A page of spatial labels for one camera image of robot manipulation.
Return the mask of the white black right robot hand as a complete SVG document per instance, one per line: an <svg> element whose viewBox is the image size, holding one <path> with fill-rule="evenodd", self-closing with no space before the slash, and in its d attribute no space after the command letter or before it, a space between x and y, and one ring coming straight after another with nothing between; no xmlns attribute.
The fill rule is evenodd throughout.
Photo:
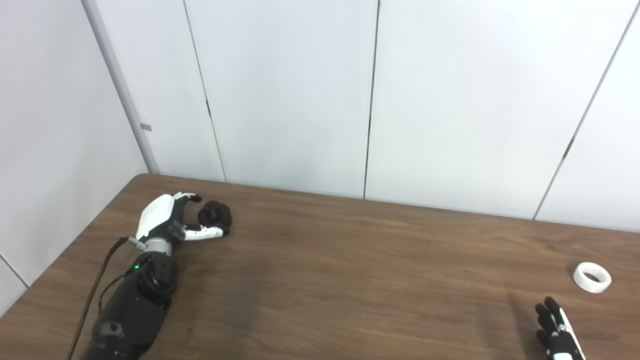
<svg viewBox="0 0 640 360"><path fill-rule="evenodd" d="M558 302L547 296L535 305L538 342L545 348L546 360L585 360L586 356L578 337Z"/></svg>

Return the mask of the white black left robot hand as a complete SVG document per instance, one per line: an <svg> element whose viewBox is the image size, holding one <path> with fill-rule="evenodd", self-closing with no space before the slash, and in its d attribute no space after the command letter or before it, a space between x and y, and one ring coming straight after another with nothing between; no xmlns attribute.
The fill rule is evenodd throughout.
<svg viewBox="0 0 640 360"><path fill-rule="evenodd" d="M141 213L137 231L129 241L142 253L156 252L171 256L176 246L185 242L219 239L230 234L233 215L228 205L211 200L197 215L197 223L185 222L189 203L200 203L195 193L162 194Z"/></svg>

